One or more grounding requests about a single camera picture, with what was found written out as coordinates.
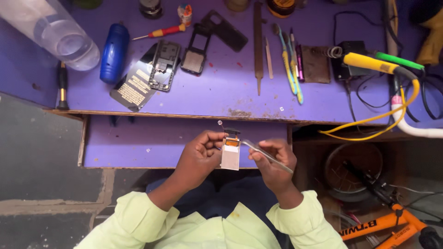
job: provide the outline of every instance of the plastic water bottle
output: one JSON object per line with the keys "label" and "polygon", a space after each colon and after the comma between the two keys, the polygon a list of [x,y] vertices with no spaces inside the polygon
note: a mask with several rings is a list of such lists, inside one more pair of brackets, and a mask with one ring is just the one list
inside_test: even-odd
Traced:
{"label": "plastic water bottle", "polygon": [[75,70],[100,61],[97,45],[57,0],[1,0],[0,16]]}

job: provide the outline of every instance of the black screwdriver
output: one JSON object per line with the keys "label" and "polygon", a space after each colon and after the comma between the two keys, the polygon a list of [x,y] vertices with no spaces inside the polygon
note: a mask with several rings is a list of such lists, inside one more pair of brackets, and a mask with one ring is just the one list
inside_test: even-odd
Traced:
{"label": "black screwdriver", "polygon": [[58,67],[58,88],[60,89],[60,100],[58,101],[57,109],[69,110],[68,102],[66,101],[66,90],[68,89],[68,72],[64,62],[60,62]]}

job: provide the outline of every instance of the person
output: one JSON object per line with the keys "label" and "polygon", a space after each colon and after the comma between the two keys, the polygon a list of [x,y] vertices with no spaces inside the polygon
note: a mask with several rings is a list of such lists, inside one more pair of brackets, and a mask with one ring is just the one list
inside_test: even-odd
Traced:
{"label": "person", "polygon": [[[204,131],[186,144],[173,173],[149,184],[146,193],[117,200],[115,212],[75,249],[294,248],[344,249],[325,220],[315,191],[299,192],[292,174],[249,150],[260,175],[244,177],[218,191],[207,179],[219,167],[223,132]],[[297,159],[284,140],[259,146],[285,166]]]}

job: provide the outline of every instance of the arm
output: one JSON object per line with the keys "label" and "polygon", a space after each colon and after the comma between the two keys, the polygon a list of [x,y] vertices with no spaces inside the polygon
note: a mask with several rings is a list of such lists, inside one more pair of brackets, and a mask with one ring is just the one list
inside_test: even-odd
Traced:
{"label": "arm", "polygon": [[162,238],[173,226],[179,211],[173,205],[198,187],[220,165],[225,133],[205,131],[186,144],[174,173],[158,188],[131,192],[117,199],[115,212],[94,228],[76,249],[141,249]]}
{"label": "arm", "polygon": [[[297,159],[284,140],[261,141],[259,145],[285,166],[294,170]],[[270,163],[252,149],[249,159],[260,169],[266,186],[274,192],[278,204],[266,214],[272,224],[289,235],[296,249],[345,249],[342,238],[325,220],[315,191],[300,191],[292,183],[292,174]]]}

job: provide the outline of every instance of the purple pen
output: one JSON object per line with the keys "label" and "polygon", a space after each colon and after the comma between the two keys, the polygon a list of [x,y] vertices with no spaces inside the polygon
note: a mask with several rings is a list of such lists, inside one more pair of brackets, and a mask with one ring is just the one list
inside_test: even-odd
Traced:
{"label": "purple pen", "polygon": [[304,82],[303,64],[302,64],[302,46],[299,44],[295,47],[297,50],[297,64],[299,69],[299,82]]}

